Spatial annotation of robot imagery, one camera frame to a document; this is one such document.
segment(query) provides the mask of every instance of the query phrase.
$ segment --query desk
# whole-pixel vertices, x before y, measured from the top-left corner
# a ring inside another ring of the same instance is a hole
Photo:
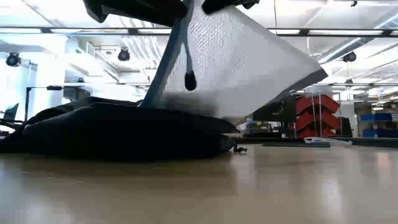
[[[0,223],[397,223],[398,151],[243,147],[150,164],[1,155]]]

